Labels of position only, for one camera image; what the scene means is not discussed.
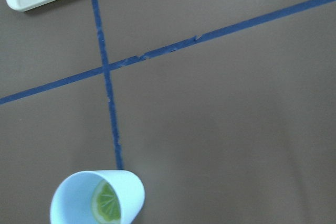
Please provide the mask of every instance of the citrus slice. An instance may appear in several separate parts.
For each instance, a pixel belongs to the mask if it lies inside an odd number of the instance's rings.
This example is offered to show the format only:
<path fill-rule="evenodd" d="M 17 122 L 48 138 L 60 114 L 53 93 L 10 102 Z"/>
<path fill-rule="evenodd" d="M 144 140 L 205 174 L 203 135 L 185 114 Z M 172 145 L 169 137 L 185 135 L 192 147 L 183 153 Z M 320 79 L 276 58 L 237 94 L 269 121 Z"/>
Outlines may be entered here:
<path fill-rule="evenodd" d="M 118 197 L 111 185 L 104 179 L 93 192 L 91 209 L 99 224 L 120 224 Z"/>

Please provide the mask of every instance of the white cup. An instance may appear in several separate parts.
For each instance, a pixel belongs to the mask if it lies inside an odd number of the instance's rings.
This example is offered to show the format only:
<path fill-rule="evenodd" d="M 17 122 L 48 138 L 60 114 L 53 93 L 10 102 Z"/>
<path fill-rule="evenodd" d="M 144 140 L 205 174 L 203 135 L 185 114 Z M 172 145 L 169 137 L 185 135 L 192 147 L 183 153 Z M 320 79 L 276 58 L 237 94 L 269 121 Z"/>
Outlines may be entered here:
<path fill-rule="evenodd" d="M 51 224 L 97 224 L 91 201 L 95 188 L 103 179 L 118 197 L 120 224 L 130 224 L 143 206 L 145 191 L 140 179 L 126 170 L 84 171 L 66 178 L 51 201 Z"/>

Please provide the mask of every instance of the gray floor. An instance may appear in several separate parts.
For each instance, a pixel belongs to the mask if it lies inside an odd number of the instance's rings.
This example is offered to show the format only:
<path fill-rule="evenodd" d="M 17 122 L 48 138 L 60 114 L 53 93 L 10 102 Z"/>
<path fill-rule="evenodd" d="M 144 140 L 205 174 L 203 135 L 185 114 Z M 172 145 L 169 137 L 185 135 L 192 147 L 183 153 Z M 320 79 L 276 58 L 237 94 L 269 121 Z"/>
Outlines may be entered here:
<path fill-rule="evenodd" d="M 110 62 L 307 0 L 99 0 Z M 112 71 L 134 223 L 336 222 L 336 3 Z M 0 98 L 101 66 L 91 0 L 0 0 Z M 98 75 L 0 106 L 0 223 L 115 169 Z"/>

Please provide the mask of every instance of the floor tile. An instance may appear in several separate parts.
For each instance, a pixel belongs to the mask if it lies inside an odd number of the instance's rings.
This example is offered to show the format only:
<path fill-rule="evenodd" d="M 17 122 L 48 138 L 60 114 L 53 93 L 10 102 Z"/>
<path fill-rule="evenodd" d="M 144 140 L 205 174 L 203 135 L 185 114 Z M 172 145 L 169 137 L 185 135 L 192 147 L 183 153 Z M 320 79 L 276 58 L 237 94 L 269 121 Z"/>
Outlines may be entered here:
<path fill-rule="evenodd" d="M 0 222 L 49 223 L 57 186 L 115 169 L 102 76 L 0 106 Z"/>
<path fill-rule="evenodd" d="M 331 223 L 335 4 L 113 72 L 135 223 Z"/>
<path fill-rule="evenodd" d="M 114 62 L 307 0 L 99 0 Z"/>
<path fill-rule="evenodd" d="M 21 13 L 0 0 L 0 97 L 101 66 L 91 0 Z"/>

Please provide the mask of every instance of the blue tape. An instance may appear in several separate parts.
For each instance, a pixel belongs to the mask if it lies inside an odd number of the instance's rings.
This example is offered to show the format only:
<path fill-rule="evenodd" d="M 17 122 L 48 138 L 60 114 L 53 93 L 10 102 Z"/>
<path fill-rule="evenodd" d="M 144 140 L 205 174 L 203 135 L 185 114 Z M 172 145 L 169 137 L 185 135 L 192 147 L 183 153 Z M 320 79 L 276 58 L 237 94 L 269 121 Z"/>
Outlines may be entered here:
<path fill-rule="evenodd" d="M 103 70 L 101 67 L 91 69 L 83 73 L 78 73 L 78 74 L 75 74 L 74 76 L 69 76 L 64 79 L 53 81 L 53 82 L 50 82 L 42 86 L 38 86 L 38 87 L 28 89 L 28 90 L 25 90 L 25 91 L 22 91 L 16 94 L 9 95 L 7 97 L 0 98 L 0 105 L 7 103 L 7 102 L 12 102 L 12 101 L 24 98 L 24 97 L 28 97 L 33 94 L 38 94 L 38 93 L 41 93 L 41 92 L 44 92 L 50 89 L 58 88 L 58 87 L 61 87 L 61 86 L 64 86 L 64 85 L 67 85 L 67 84 L 70 84 L 76 81 L 90 78 L 90 77 L 93 77 L 93 76 L 96 76 L 102 73 L 103 73 Z"/>
<path fill-rule="evenodd" d="M 100 18 L 99 3 L 98 3 L 98 0 L 91 0 L 91 1 L 92 1 L 93 14 L 95 16 L 95 21 L 96 21 L 97 38 L 98 38 L 98 43 L 99 43 L 100 56 L 101 56 L 101 61 L 103 64 L 102 70 L 103 70 L 104 79 L 105 79 L 105 88 L 106 88 L 107 96 L 109 98 L 108 104 L 109 104 L 109 111 L 110 111 L 114 152 L 116 156 L 115 160 L 117 163 L 117 168 L 119 170 L 123 170 L 121 145 L 119 143 L 117 111 L 115 109 L 116 105 L 114 103 L 113 86 L 112 86 L 112 81 L 111 81 L 111 76 L 110 76 L 109 60 L 108 60 L 106 47 L 105 47 L 104 32 L 102 29 L 102 23 L 101 23 L 101 18 Z"/>
<path fill-rule="evenodd" d="M 108 69 L 110 71 L 111 70 L 116 70 L 116 69 L 119 69 L 119 68 L 122 68 L 122 67 L 125 67 L 125 66 L 129 66 L 129 65 L 147 60 L 147 59 L 151 59 L 151 58 L 161 56 L 161 55 L 164 55 L 164 54 L 169 54 L 170 52 L 173 52 L 173 51 L 177 51 L 177 50 L 180 50 L 180 49 L 183 49 L 183 48 L 186 48 L 186 47 L 198 44 L 198 43 L 202 43 L 202 42 L 205 42 L 205 41 L 208 41 L 208 40 L 211 40 L 211 39 L 215 39 L 215 38 L 218 38 L 218 37 L 221 37 L 221 36 L 225 36 L 225 35 L 228 35 L 228 34 L 231 34 L 231 33 L 234 33 L 234 32 L 249 28 L 249 27 L 257 26 L 257 25 L 260 25 L 260 24 L 263 24 L 263 23 L 266 23 L 266 22 L 269 22 L 269 21 L 272 21 L 272 20 L 275 20 L 275 19 L 278 19 L 278 18 L 286 17 L 286 16 L 289 16 L 289 15 L 299 13 L 299 12 L 302 12 L 304 10 L 308 10 L 308 9 L 318 7 L 318 6 L 321 6 L 321 5 L 324 5 L 324 4 L 328 4 L 328 3 L 331 3 L 331 2 L 334 2 L 334 1 L 336 1 L 336 0 L 309 0 L 309 1 L 297 4 L 297 5 L 293 5 L 293 6 L 281 9 L 281 10 L 277 10 L 277 11 L 269 13 L 269 14 L 261 15 L 261 16 L 256 17 L 256 18 L 252 18 L 252 19 L 240 22 L 240 23 L 236 23 L 236 24 L 231 25 L 231 26 L 227 26 L 227 27 L 215 30 L 215 31 L 211 31 L 209 33 L 205 33 L 205 34 L 201 35 L 198 39 L 196 39 L 196 36 L 195 36 L 195 37 L 192 37 L 190 39 L 182 40 L 180 42 L 177 42 L 177 43 L 174 43 L 174 44 L 171 44 L 171 45 L 168 45 L 168 46 L 156 49 L 156 50 L 146 52 L 145 54 L 143 54 L 141 56 L 133 56 L 133 57 L 130 57 L 130 58 L 127 58 L 127 59 L 124 59 L 124 60 L 120 60 L 120 61 L 111 63 L 107 66 L 108 66 Z M 99 22 L 99 27 L 101 29 L 101 19 L 98 19 L 98 22 Z M 104 57 L 104 61 L 105 61 L 104 63 L 105 64 L 108 63 L 108 62 L 106 62 L 106 59 L 107 59 L 107 57 Z M 7 97 L 0 98 L 0 105 L 4 104 L 4 103 L 7 103 L 7 102 L 15 101 L 17 99 L 21 99 L 21 98 L 24 98 L 24 97 L 27 97 L 27 96 L 30 96 L 30 95 L 33 95 L 33 94 L 37 94 L 37 93 L 40 93 L 40 92 L 43 92 L 43 91 L 47 91 L 49 89 L 57 88 L 57 87 L 60 87 L 60 86 L 63 86 L 63 85 L 66 85 L 66 84 L 69 84 L 69 83 L 72 83 L 72 82 L 75 82 L 75 81 L 78 81 L 78 80 L 82 80 L 82 79 L 85 79 L 85 78 L 88 78 L 88 77 L 91 77 L 91 76 L 95 76 L 95 75 L 100 74 L 100 73 L 103 73 L 102 68 L 92 69 L 92 70 L 89 70 L 87 72 L 76 74 L 74 76 L 64 78 L 64 79 L 59 80 L 59 81 L 51 82 L 51 83 L 48 83 L 48 84 L 43 85 L 43 86 L 39 86 L 39 87 L 36 87 L 36 88 L 33 88 L 33 89 L 29 89 L 29 90 L 26 90 L 26 91 L 19 92 L 17 94 L 12 94 L 12 95 L 9 95 Z"/>
<path fill-rule="evenodd" d="M 174 43 L 174 44 L 171 44 L 171 45 L 168 45 L 168 46 L 165 46 L 165 47 L 153 50 L 153 51 L 146 52 L 145 54 L 141 56 L 133 56 L 133 57 L 130 57 L 124 60 L 111 63 L 109 65 L 109 69 L 116 70 L 116 69 L 129 66 L 134 63 L 138 63 L 138 62 L 141 62 L 147 59 L 151 59 L 151 58 L 161 56 L 164 54 L 169 54 L 170 52 L 178 51 L 180 49 L 190 47 L 198 43 L 216 39 L 216 38 L 219 38 L 219 37 L 231 34 L 231 33 L 235 33 L 240 30 L 244 30 L 246 28 L 257 26 L 257 25 L 270 22 L 275 19 L 283 18 L 283 17 L 289 16 L 295 13 L 303 12 L 304 10 L 308 10 L 308 9 L 311 9 L 311 8 L 314 8 L 320 5 L 324 5 L 330 2 L 334 2 L 334 1 L 336 0 L 309 0 L 309 1 L 297 4 L 297 5 L 293 5 L 293 6 L 281 9 L 281 10 L 276 10 L 275 12 L 272 12 L 272 13 L 261 15 L 256 18 L 245 20 L 240 23 L 236 23 L 236 24 L 223 27 L 215 31 L 205 33 L 199 36 L 198 38 L 194 36 L 190 39 L 182 40 L 180 42 L 177 42 L 177 43 Z"/>
<path fill-rule="evenodd" d="M 215 39 L 227 34 L 235 33 L 237 31 L 257 26 L 266 22 L 270 22 L 272 20 L 278 19 L 278 18 L 283 18 L 295 13 L 303 12 L 304 10 L 308 10 L 320 5 L 324 5 L 330 2 L 333 2 L 336 0 L 309 0 L 297 5 L 293 5 L 281 10 L 276 10 L 275 12 L 268 13 L 256 18 L 252 18 L 228 27 L 224 27 L 221 29 L 218 29 L 216 31 L 211 31 L 209 33 L 203 34 L 200 36 L 200 38 L 197 40 L 197 43 L 205 42 L 211 39 Z"/>

